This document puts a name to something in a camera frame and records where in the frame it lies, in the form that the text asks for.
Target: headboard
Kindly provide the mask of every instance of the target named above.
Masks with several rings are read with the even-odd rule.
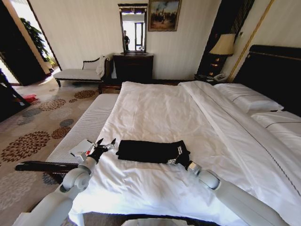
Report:
[[[234,83],[241,83],[301,116],[301,48],[253,45]]]

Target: white pillow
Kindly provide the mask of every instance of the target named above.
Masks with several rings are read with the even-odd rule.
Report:
[[[214,86],[245,113],[249,111],[277,111],[283,106],[242,84],[222,83]]]
[[[284,143],[301,160],[301,118],[290,112],[257,113],[251,116]]]
[[[103,72],[104,72],[104,62],[105,62],[105,56],[101,56],[100,58],[99,58],[99,61],[98,61],[99,63],[98,63],[98,65],[97,65],[97,67],[96,67],[96,73],[98,74],[98,75],[101,75],[101,74],[104,74]]]
[[[100,64],[100,57],[92,61],[84,61],[83,70],[96,70],[97,66]]]

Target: picture frame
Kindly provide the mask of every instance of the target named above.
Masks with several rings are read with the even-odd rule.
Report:
[[[182,0],[149,0],[148,31],[175,32]]]

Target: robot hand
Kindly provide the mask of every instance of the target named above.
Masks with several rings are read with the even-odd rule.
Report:
[[[196,175],[230,210],[251,226],[288,226],[270,206],[226,181],[210,170],[202,170],[190,161],[188,172]]]

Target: mirror frame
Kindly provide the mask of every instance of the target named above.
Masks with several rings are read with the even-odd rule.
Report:
[[[120,25],[121,25],[121,34],[122,34],[122,47],[123,47],[123,53],[146,53],[146,27],[147,27],[147,9],[148,4],[147,3],[137,3],[137,4],[118,4],[119,7],[119,15],[120,15]],[[144,9],[144,50],[129,50],[126,51],[125,43],[124,43],[124,34],[123,34],[123,23],[122,23],[122,8],[145,8]]]

